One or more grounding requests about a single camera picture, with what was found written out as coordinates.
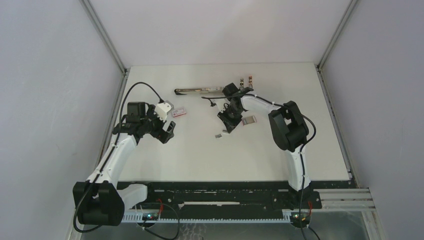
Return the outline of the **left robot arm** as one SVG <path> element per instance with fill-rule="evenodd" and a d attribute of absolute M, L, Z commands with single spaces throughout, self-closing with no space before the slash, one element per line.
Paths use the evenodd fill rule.
<path fill-rule="evenodd" d="M 82 225 L 118 226 L 126 210 L 140 204 L 149 209 L 157 196 L 141 183 L 132 183 L 119 190 L 118 181 L 132 152 L 145 135 L 161 143 L 174 137 L 176 123 L 167 118 L 174 106 L 169 101 L 158 104 L 129 102 L 127 111 L 112 130 L 111 143 L 97 167 L 85 181 L 72 189 L 75 203 L 74 223 Z"/>

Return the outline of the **black and beige stapler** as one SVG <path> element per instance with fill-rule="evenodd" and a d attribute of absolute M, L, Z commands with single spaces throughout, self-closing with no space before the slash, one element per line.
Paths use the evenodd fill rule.
<path fill-rule="evenodd" d="M 223 94 L 224 87 L 195 87 L 195 88 L 176 88 L 174 93 L 177 96 L 199 95 L 199 96 L 217 96 Z"/>

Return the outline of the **aluminium frame rail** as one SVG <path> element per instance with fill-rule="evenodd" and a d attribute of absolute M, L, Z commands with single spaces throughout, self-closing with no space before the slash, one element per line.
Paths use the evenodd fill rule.
<path fill-rule="evenodd" d="M 368 188 L 318 189 L 322 208 L 314 212 L 375 212 Z"/>

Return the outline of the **left green circuit board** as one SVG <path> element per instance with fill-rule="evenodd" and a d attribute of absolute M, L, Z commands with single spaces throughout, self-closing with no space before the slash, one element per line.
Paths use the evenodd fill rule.
<path fill-rule="evenodd" d="M 144 213 L 142 216 L 142 221 L 157 221 L 160 215 L 157 213 Z"/>

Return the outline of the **left corner frame post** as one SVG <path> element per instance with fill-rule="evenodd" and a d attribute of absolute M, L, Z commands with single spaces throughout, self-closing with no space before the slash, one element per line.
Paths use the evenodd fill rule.
<path fill-rule="evenodd" d="M 100 39 L 105 45 L 106 50 L 109 52 L 115 65 L 118 67 L 121 73 L 121 80 L 119 84 L 119 89 L 121 90 L 125 87 L 125 79 L 126 79 L 126 73 L 127 73 L 127 69 L 124 65 L 124 62 L 122 61 L 122 58 L 120 57 L 110 35 L 108 34 L 104 24 L 102 23 L 102 20 L 99 17 L 93 3 L 90 0 L 80 0 L 79 2 L 81 3 L 88 18 L 93 24 L 94 29 L 97 31 L 97 34 L 99 35 Z"/>

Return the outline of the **corner frame post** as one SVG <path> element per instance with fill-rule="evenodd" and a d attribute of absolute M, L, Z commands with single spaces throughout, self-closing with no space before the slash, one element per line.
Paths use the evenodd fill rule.
<path fill-rule="evenodd" d="M 115 65 L 118 67 L 121 73 L 121 80 L 119 84 L 119 89 L 121 90 L 125 87 L 125 79 L 126 79 L 126 73 L 127 73 L 127 69 L 124 65 L 124 62 L 122 61 L 122 58 L 120 57 L 110 35 L 108 34 L 104 24 L 102 23 L 102 20 L 99 17 L 93 3 L 90 0 L 80 0 L 79 2 L 81 3 L 88 18 L 93 24 L 94 29 L 97 31 L 97 34 L 99 35 L 100 39 L 105 45 L 106 50 L 109 52 Z"/>
<path fill-rule="evenodd" d="M 329 43 L 327 44 L 324 50 L 324 53 L 322 54 L 318 64 L 316 65 L 316 69 L 318 72 L 321 72 L 324 69 L 326 62 L 328 61 L 333 49 L 335 48 L 338 40 L 342 36 L 343 31 L 347 27 L 349 20 L 351 19 L 355 9 L 357 8 L 360 2 L 360 0 L 349 1 L 349 4 L 347 5 L 339 23 L 337 24 L 334 33 L 331 36 Z"/>

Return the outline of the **right green circuit board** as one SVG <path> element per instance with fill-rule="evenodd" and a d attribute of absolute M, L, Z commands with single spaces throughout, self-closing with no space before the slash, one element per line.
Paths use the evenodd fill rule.
<path fill-rule="evenodd" d="M 289 219 L 290 224 L 297 229 L 308 228 L 311 222 L 311 214 L 306 212 L 302 212 L 301 214 L 292 212 Z"/>

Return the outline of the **right corner frame post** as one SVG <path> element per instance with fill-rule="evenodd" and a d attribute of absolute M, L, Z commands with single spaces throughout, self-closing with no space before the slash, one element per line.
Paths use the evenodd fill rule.
<path fill-rule="evenodd" d="M 318 72 L 321 72 L 324 69 L 326 62 L 328 61 L 333 49 L 335 48 L 338 40 L 342 36 L 343 31 L 347 27 L 349 20 L 351 19 L 355 9 L 357 8 L 360 2 L 360 0 L 349 1 L 349 4 L 347 5 L 339 23 L 337 24 L 334 33 L 331 36 L 329 43 L 327 44 L 324 50 L 324 53 L 322 54 L 318 64 L 316 65 L 316 69 Z"/>

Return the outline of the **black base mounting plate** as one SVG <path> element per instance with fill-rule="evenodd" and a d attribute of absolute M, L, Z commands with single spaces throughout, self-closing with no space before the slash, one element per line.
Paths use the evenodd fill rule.
<path fill-rule="evenodd" d="M 144 182 L 147 199 L 133 210 L 152 210 L 161 214 L 171 211 L 251 210 L 297 211 L 308 213 L 321 209 L 318 190 L 355 189 L 351 180 L 312 181 L 303 192 L 296 193 L 287 181 L 229 181 L 229 182 Z"/>

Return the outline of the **red white staple box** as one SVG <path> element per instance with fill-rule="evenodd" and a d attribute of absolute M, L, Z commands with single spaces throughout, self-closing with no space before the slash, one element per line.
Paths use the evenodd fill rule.
<path fill-rule="evenodd" d="M 179 108 L 176 108 L 172 111 L 172 117 L 173 118 L 177 118 L 177 117 L 180 117 L 180 116 L 183 116 L 183 115 L 186 115 L 186 114 L 187 114 L 187 111 L 184 107 L 179 107 Z"/>

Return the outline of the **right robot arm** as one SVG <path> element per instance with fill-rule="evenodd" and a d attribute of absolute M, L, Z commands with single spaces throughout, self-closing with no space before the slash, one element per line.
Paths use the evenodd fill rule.
<path fill-rule="evenodd" d="M 278 104 L 254 94 L 251 87 L 241 89 L 231 83 L 223 88 L 222 94 L 210 98 L 210 102 L 212 107 L 218 108 L 217 117 L 222 121 L 225 133 L 235 130 L 245 112 L 254 111 L 268 117 L 272 139 L 287 157 L 288 184 L 293 189 L 289 203 L 295 208 L 302 208 L 309 201 L 304 189 L 311 182 L 304 161 L 309 135 L 308 118 L 294 101 Z"/>

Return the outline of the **green circuit board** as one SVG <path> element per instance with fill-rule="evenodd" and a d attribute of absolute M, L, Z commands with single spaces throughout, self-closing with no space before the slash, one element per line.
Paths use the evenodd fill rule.
<path fill-rule="evenodd" d="M 157 221 L 160 215 L 157 213 L 144 213 L 142 216 L 142 221 Z"/>
<path fill-rule="evenodd" d="M 302 212 L 301 214 L 292 212 L 289 219 L 290 224 L 297 229 L 308 228 L 311 222 L 311 214 L 306 212 Z"/>

